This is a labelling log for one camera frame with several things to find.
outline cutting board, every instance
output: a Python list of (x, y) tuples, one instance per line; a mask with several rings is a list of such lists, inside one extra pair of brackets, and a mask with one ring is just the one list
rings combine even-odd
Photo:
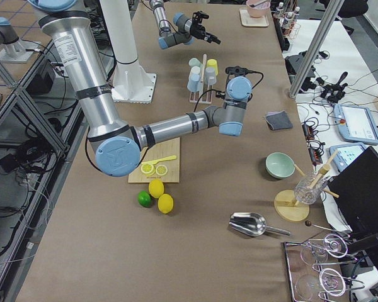
[(140, 170), (141, 167), (136, 168), (132, 173), (129, 174), (128, 183), (129, 184), (141, 184), (151, 182), (153, 179), (160, 179), (163, 182), (179, 183), (180, 174), (180, 138), (174, 138), (173, 140), (167, 140), (166, 142), (158, 143), (153, 148), (147, 152), (146, 157), (144, 157), (143, 162), (147, 162), (154, 159), (160, 159), (170, 155), (176, 155), (175, 160), (168, 160), (164, 162), (159, 162), (155, 165), (165, 165), (168, 168), (168, 173), (164, 176), (159, 176), (154, 173), (151, 176), (146, 176)]

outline brown table surface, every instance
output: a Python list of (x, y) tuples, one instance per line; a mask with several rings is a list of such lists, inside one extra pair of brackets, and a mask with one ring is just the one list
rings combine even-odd
[[(210, 19), (204, 26), (222, 43), (196, 40), (191, 46), (160, 50), (154, 17), (140, 4), (133, 22), (139, 60), (147, 72), (157, 73), (157, 86), (150, 105), (118, 103), (122, 117), (139, 126), (190, 112), (187, 62), (207, 53), (220, 67), (218, 88), (224, 88), (227, 66), (265, 74), (253, 91), (243, 133), (227, 137), (214, 128), (181, 139), (181, 181), (166, 185), (175, 199), (169, 215), (156, 205), (147, 209), (138, 204), (137, 193), (146, 185), (96, 172), (82, 144), (19, 302), (290, 300), (281, 242), (303, 241), (318, 230), (285, 221), (275, 212), (275, 195), (294, 188), (299, 175), (277, 180), (265, 170), (272, 152), (289, 154), (304, 171), (312, 167), (297, 106), (287, 97), (290, 82), (272, 20), (268, 28), (245, 28), (240, 6), (165, 6), (170, 19), (179, 11), (187, 16), (205, 11)], [(268, 129), (263, 116), (280, 110), (289, 114), (293, 129)], [(228, 227), (235, 211), (260, 213), (269, 225), (292, 235), (241, 235)], [(311, 206), (309, 219), (326, 224), (320, 203)]]

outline tablet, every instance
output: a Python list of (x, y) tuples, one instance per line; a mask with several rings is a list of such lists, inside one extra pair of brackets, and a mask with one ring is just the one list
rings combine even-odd
[(369, 108), (336, 104), (333, 112), (340, 120), (338, 130), (345, 141), (378, 145), (378, 129)]
[(363, 143), (346, 143), (344, 145), (332, 146), (329, 153), (332, 155), (336, 150), (338, 153), (333, 159), (339, 172), (343, 171), (350, 165), (363, 151), (367, 148)]

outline chair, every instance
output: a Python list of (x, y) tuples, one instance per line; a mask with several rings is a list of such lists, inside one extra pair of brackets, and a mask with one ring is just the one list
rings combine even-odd
[[(319, 0), (319, 2), (322, 3), (326, 9), (329, 5), (330, 0)], [(368, 11), (367, 0), (345, 0), (345, 2), (340, 8), (338, 16), (341, 18), (352, 18), (352, 17), (362, 16), (367, 11)], [(351, 28), (346, 25), (343, 25), (343, 26), (345, 27), (349, 35), (353, 33), (354, 28)]]

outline yellow spoon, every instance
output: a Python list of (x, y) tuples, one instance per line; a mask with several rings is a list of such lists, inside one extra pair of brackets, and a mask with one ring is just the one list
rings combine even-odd
[(166, 160), (174, 160), (176, 159), (176, 155), (170, 155), (167, 157), (163, 157), (162, 159), (154, 159), (154, 160), (149, 160), (148, 162), (142, 162), (142, 165), (149, 164), (149, 165), (156, 165), (159, 162), (164, 162)]

